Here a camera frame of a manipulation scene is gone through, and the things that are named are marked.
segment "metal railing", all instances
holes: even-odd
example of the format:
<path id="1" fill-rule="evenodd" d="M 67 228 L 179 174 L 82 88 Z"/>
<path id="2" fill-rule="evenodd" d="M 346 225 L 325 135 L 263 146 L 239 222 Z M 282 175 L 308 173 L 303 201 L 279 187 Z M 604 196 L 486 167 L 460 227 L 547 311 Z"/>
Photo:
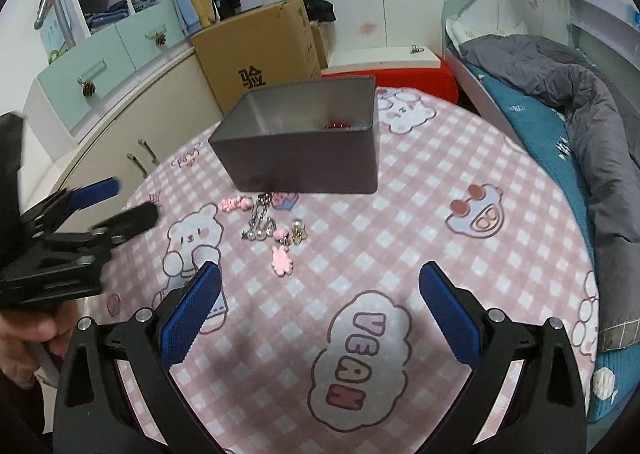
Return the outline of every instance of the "metal railing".
<path id="1" fill-rule="evenodd" d="M 38 9 L 38 17 L 33 23 L 33 27 L 35 30 L 39 30 L 40 28 L 42 28 L 44 18 L 46 16 L 48 2 L 49 0 L 42 0 L 42 4 Z M 66 21 L 66 15 L 64 9 L 62 8 L 62 2 L 60 0 L 53 0 L 53 9 L 56 12 L 56 17 L 58 18 L 58 24 L 60 26 L 60 30 L 62 30 L 62 36 L 65 38 L 66 47 L 71 49 L 76 45 L 76 40 L 71 33 L 71 27 Z"/>

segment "checkered tablecloth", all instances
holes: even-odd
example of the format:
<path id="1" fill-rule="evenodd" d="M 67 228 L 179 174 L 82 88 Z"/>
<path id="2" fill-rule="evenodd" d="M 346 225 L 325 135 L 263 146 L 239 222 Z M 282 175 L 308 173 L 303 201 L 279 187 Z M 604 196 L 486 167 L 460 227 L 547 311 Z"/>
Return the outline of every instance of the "checkered tablecloth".
<path id="1" fill-rule="evenodd" d="M 292 275 L 277 277 L 273 241 L 242 241 L 248 212 L 207 129 L 137 190 L 156 228 L 117 251 L 98 322 L 157 306 L 203 260 L 219 260 L 223 296 L 171 373 L 207 429 L 235 454 L 413 453 L 469 369 L 456 362 L 418 292 L 436 260 L 487 308 L 541 323 L 558 316 L 588 390 L 597 291 L 562 191 L 517 145 L 471 113 L 415 90 L 380 89 L 380 187 L 374 195 L 301 194 L 277 223 L 306 223 Z M 169 252 L 182 257 L 179 274 Z M 513 366 L 482 436 L 494 433 L 517 380 Z M 142 426 L 158 430 L 129 370 Z"/>

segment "finger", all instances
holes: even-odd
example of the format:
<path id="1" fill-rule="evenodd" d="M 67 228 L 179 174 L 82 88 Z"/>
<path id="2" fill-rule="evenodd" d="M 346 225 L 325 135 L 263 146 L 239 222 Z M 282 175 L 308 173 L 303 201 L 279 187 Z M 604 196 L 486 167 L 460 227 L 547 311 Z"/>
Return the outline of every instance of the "finger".
<path id="1" fill-rule="evenodd" d="M 53 317 L 56 323 L 56 332 L 63 335 L 76 325 L 78 322 L 78 306 L 75 300 L 63 302 L 56 310 Z"/>
<path id="2" fill-rule="evenodd" d="M 0 341 L 0 370 L 7 378 L 16 384 L 24 384 L 39 368 L 39 362 L 28 352 L 24 342 L 11 338 Z"/>
<path id="3" fill-rule="evenodd" d="M 74 331 L 70 329 L 66 333 L 54 338 L 49 342 L 49 351 L 58 357 L 64 358 L 66 355 L 66 349 L 69 347 L 69 342 L 71 342 L 71 335 L 73 332 Z"/>
<path id="4" fill-rule="evenodd" d="M 27 342 L 48 342 L 56 335 L 56 322 L 44 311 L 23 309 L 0 311 L 0 336 Z"/>

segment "pillow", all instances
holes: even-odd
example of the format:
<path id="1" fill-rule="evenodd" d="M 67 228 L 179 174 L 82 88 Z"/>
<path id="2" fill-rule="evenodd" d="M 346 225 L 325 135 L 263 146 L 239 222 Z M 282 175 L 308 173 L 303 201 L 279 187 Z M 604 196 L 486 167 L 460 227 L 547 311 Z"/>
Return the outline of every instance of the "pillow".
<path id="1" fill-rule="evenodd" d="M 524 24 L 523 20 L 521 20 L 516 26 L 514 26 L 510 30 L 489 28 L 486 26 L 478 29 L 462 23 L 462 21 L 460 21 L 457 15 L 452 15 L 447 19 L 445 23 L 445 28 L 447 30 L 447 34 L 449 35 L 449 38 L 453 43 L 453 46 L 455 46 L 458 53 L 460 53 L 460 45 L 463 42 L 466 42 L 468 40 L 472 40 L 478 37 L 482 37 L 483 35 L 492 34 L 492 35 L 501 35 L 504 37 L 508 35 L 514 35 L 514 34 L 528 35 L 527 26 Z"/>

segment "gray metal box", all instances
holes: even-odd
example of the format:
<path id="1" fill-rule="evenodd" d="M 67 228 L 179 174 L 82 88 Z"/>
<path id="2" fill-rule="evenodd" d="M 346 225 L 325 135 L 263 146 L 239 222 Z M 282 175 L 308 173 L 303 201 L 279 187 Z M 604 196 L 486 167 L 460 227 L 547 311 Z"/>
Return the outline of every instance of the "gray metal box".
<path id="1" fill-rule="evenodd" d="M 347 129 L 325 129 L 328 124 Z M 248 92 L 209 138 L 242 192 L 371 194 L 380 129 L 373 77 Z"/>

